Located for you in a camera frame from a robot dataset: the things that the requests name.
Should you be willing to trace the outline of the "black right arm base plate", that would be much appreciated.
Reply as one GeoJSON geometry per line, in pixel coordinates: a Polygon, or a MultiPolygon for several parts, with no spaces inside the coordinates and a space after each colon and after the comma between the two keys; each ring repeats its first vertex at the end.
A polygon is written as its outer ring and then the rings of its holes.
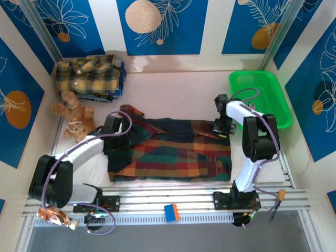
{"type": "Polygon", "coordinates": [[[259,195],[256,191],[243,192],[214,192],[215,210],[258,211],[261,209],[259,195]]]}

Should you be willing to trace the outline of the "multicolour plaid long sleeve shirt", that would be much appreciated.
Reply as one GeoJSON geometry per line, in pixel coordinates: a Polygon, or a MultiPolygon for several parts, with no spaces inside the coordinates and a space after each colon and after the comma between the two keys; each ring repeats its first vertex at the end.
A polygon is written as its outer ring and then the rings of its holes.
{"type": "Polygon", "coordinates": [[[110,181],[230,181],[230,139],[220,138],[212,121],[147,119],[131,105],[122,105],[120,111],[123,129],[131,126],[127,133],[130,143],[106,155],[110,181]]]}

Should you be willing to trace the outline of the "yellow plaid folded shirt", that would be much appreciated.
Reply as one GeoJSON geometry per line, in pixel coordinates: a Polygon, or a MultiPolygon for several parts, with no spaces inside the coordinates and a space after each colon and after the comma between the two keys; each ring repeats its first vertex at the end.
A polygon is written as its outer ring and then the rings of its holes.
{"type": "Polygon", "coordinates": [[[121,90],[122,71],[123,62],[113,55],[60,61],[55,69],[56,89],[59,93],[112,95],[121,90]]]}

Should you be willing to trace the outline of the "orange handled screwdriver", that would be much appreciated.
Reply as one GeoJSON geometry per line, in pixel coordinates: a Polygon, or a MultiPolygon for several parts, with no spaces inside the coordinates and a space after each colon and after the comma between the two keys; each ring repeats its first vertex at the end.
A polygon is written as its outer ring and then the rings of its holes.
{"type": "Polygon", "coordinates": [[[286,194],[286,190],[281,189],[281,190],[279,191],[279,193],[278,193],[279,201],[278,201],[278,203],[276,204],[276,207],[275,207],[275,209],[274,209],[274,211],[273,211],[273,213],[272,213],[272,216],[271,216],[271,219],[270,219],[271,222],[273,221],[273,219],[274,219],[274,217],[275,217],[275,214],[276,214],[276,212],[277,212],[277,209],[279,208],[281,202],[284,200],[285,194],[286,194]]]}

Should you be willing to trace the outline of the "crumpled brown snack pouch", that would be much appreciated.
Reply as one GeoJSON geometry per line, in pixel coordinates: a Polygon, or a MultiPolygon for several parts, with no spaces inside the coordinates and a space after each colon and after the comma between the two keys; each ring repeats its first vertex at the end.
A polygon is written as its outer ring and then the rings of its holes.
{"type": "Polygon", "coordinates": [[[54,206],[49,208],[43,208],[41,206],[38,209],[36,216],[49,223],[67,227],[72,230],[75,230],[78,225],[78,222],[75,219],[70,218],[65,212],[54,206]]]}

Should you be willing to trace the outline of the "aluminium rail frame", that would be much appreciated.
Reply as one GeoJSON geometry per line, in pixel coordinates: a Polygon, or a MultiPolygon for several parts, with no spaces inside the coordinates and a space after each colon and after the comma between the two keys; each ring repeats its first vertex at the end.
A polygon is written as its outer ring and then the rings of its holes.
{"type": "MultiPolygon", "coordinates": [[[[311,204],[305,190],[293,189],[285,183],[285,198],[278,208],[279,211],[310,210],[311,204]]],[[[104,196],[120,196],[119,214],[163,214],[164,205],[175,203],[179,213],[214,213],[213,193],[229,193],[228,184],[180,185],[158,187],[105,187],[104,196]]],[[[260,211],[269,210],[276,199],[267,193],[259,192],[260,211]]],[[[40,203],[28,199],[22,216],[36,214],[40,203]]]]}

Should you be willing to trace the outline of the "aluminium corner post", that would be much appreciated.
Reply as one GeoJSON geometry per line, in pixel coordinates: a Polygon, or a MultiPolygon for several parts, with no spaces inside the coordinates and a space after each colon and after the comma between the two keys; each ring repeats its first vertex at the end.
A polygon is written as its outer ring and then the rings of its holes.
{"type": "Polygon", "coordinates": [[[305,0],[290,0],[289,6],[285,11],[282,20],[280,21],[276,32],[264,53],[264,57],[258,67],[258,70],[266,70],[270,62],[273,60],[280,45],[282,44],[288,30],[290,29],[293,21],[299,13],[305,0]]]}
{"type": "Polygon", "coordinates": [[[17,0],[23,13],[31,24],[33,30],[39,37],[43,46],[48,51],[50,57],[57,64],[63,60],[61,52],[55,44],[50,32],[48,31],[44,21],[42,20],[38,10],[35,8],[35,4],[32,0],[17,0]]]}

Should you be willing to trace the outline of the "blue and orange block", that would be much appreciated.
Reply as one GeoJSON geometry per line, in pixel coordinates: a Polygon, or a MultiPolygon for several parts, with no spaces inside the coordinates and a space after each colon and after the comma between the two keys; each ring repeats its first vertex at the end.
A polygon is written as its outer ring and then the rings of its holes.
{"type": "Polygon", "coordinates": [[[175,222],[180,219],[177,205],[175,203],[165,205],[164,206],[164,211],[165,211],[165,219],[166,221],[169,222],[175,222]]]}

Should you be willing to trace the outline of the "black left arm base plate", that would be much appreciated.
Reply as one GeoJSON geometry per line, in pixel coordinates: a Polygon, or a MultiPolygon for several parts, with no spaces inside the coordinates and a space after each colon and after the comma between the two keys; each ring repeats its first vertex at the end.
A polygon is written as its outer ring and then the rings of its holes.
{"type": "MultiPolygon", "coordinates": [[[[120,208],[120,196],[97,196],[93,201],[93,205],[98,205],[109,212],[119,212],[120,208]]],[[[91,212],[101,212],[101,210],[94,206],[87,206],[78,204],[73,207],[74,213],[91,213],[91,212]]]]}

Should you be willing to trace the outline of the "green plastic basket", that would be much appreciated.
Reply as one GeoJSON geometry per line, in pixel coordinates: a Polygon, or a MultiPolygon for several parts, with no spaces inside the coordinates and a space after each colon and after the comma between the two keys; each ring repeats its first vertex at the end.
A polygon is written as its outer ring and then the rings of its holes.
{"type": "Polygon", "coordinates": [[[278,129],[286,129],[292,117],[277,77],[267,71],[235,71],[228,77],[234,98],[254,103],[256,111],[273,114],[278,129]]]}

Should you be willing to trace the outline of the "brown teddy bear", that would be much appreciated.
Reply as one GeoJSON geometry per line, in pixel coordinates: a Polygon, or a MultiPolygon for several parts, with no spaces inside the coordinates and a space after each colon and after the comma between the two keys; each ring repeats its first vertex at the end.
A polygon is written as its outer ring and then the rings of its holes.
{"type": "Polygon", "coordinates": [[[49,107],[50,112],[68,121],[68,126],[64,131],[65,138],[75,138],[77,143],[81,142],[88,133],[96,129],[93,120],[95,110],[92,107],[83,106],[72,91],[62,92],[61,97],[67,105],[53,103],[49,107]]]}

